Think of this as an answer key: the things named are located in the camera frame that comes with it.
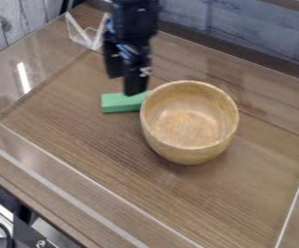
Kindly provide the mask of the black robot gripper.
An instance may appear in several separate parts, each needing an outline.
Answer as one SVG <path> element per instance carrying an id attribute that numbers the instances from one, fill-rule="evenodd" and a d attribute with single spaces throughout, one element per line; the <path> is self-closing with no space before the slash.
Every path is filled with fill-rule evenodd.
<path id="1" fill-rule="evenodd" d="M 149 40 L 157 33 L 158 0 L 109 0 L 104 32 L 106 76 L 122 75 L 122 93 L 146 91 L 149 83 Z"/>

